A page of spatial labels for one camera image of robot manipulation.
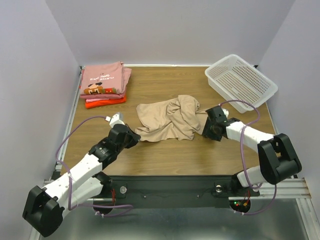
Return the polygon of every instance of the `metal floor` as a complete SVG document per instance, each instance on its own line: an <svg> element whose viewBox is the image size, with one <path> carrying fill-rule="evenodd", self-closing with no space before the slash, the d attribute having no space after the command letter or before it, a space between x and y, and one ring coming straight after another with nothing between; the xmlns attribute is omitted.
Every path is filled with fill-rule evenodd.
<svg viewBox="0 0 320 240"><path fill-rule="evenodd" d="M252 200L250 212L269 199ZM254 216L231 209L134 209L124 216L101 218L92 208L79 207L59 229L42 240L308 240L295 199L277 199Z"/></svg>

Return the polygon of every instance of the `beige cloth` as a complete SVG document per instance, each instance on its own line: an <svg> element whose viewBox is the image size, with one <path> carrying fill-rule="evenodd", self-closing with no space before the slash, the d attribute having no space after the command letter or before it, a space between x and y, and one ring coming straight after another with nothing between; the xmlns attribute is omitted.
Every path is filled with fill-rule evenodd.
<svg viewBox="0 0 320 240"><path fill-rule="evenodd" d="M144 127L136 128L135 132L141 136L141 141L192 140L194 132L202 134L207 119L207 113L199 107L199 102L189 95L139 104L136 112Z"/></svg>

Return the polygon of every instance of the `pink t-shirt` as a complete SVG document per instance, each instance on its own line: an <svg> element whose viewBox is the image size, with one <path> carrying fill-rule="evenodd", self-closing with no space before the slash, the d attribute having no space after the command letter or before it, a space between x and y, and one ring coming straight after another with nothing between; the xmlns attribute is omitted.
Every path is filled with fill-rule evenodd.
<svg viewBox="0 0 320 240"><path fill-rule="evenodd" d="M92 96L92 98L99 98L99 95L123 94L130 75L131 69L124 67L124 63L121 61L86 66L82 77L80 94L82 96Z"/></svg>
<svg viewBox="0 0 320 240"><path fill-rule="evenodd" d="M92 94L80 95L81 99L106 100L106 99L122 99L126 95L126 91L120 94Z"/></svg>

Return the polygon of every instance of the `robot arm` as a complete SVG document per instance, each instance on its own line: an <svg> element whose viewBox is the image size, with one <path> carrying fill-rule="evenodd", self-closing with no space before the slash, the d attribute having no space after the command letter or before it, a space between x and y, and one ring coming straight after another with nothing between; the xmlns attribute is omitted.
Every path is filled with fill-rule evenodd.
<svg viewBox="0 0 320 240"><path fill-rule="evenodd" d="M236 118L227 119L221 106L208 109L208 118L202 135L212 140L221 141L222 137L241 141L241 132L246 125ZM248 178L254 185L268 182L277 184L302 170L296 151L283 133L272 135L246 127L243 144L258 153L259 166L247 170ZM236 174L241 187L249 186L244 171Z"/></svg>
<svg viewBox="0 0 320 240"><path fill-rule="evenodd" d="M228 112L220 106L206 112L208 118L202 133L204 137L216 141L221 141L222 137L241 141L244 123L236 118L227 119ZM35 186L29 192L22 216L42 236L51 235L72 207L110 188L110 178L102 170L113 163L123 149L131 148L139 142L140 136L124 124L120 113L106 120L112 127L108 137L94 145L70 170L70 175L65 173L45 187ZM259 166L247 170L252 184L268 182L275 185L302 169L291 141L285 134L272 135L246 127L243 143L259 156ZM231 186L235 191L248 187L244 171L232 176Z"/></svg>
<svg viewBox="0 0 320 240"><path fill-rule="evenodd" d="M102 170L113 163L123 149L129 149L139 142L140 136L121 118L120 113L106 118L112 127L108 137L94 145L70 170L70 175L65 173L45 187L35 186L29 192L22 217L44 237L51 235L72 210L68 208L69 194L72 194L73 207L100 194L110 180Z"/></svg>

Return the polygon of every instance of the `stack of folded clothes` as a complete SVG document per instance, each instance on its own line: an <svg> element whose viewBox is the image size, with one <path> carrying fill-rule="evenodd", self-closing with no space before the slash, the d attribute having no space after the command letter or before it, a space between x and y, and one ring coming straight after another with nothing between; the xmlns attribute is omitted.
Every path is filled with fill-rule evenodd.
<svg viewBox="0 0 320 240"><path fill-rule="evenodd" d="M80 87L80 98L85 99L85 107L124 103L130 75L131 69L124 67L121 61L86 66Z"/></svg>

